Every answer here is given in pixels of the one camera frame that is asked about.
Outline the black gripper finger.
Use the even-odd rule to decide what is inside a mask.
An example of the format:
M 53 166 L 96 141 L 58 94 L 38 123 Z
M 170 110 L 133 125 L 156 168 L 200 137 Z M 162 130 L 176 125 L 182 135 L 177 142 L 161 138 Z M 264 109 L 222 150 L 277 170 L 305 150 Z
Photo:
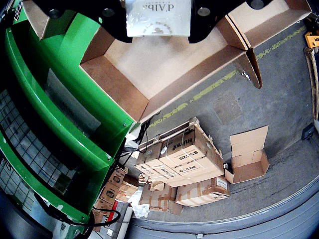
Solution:
M 126 10 L 119 0 L 35 0 L 49 17 L 60 18 L 66 10 L 80 13 L 99 23 L 115 39 L 131 43 L 127 36 Z
M 271 0 L 192 0 L 188 41 L 193 44 L 204 40 L 225 15 L 243 3 L 260 10 L 270 2 Z

